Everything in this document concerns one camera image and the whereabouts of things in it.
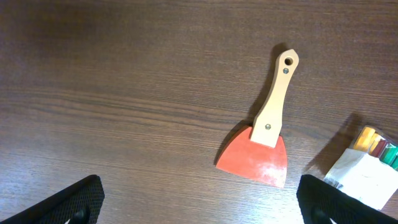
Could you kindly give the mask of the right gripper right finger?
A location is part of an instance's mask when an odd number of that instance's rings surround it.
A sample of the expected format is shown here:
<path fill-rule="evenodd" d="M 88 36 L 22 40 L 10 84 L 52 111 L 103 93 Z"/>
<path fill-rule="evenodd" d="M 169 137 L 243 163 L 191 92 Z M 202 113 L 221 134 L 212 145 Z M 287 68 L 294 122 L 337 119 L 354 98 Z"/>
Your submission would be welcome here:
<path fill-rule="evenodd" d="M 301 176 L 297 200 L 305 224 L 397 224 L 395 218 L 361 203 L 310 174 Z"/>

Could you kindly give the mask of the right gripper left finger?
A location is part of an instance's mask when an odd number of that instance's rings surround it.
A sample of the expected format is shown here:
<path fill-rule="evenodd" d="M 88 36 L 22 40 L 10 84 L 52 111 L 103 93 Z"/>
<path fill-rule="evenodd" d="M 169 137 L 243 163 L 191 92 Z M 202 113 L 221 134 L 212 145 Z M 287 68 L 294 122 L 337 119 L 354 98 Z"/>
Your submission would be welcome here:
<path fill-rule="evenodd" d="M 96 224 L 105 198 L 101 178 L 89 175 L 2 224 Z"/>

